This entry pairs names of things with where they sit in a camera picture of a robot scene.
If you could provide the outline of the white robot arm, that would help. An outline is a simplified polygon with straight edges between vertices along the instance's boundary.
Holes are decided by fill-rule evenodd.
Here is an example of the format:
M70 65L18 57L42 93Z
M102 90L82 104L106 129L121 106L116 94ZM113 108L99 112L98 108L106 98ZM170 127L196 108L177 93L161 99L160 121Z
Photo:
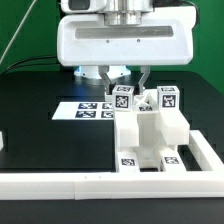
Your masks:
M184 0L60 0L57 57L95 67L107 89L114 66L184 65L193 58L196 6Z

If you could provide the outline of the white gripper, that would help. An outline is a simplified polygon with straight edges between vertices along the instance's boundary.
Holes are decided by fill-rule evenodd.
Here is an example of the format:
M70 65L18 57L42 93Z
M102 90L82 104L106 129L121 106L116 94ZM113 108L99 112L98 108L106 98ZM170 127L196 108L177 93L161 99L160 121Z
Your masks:
M193 58L194 8L155 7L152 0L61 0L65 13L57 32L57 56L64 66L99 66L106 93L114 84L108 66L182 65Z

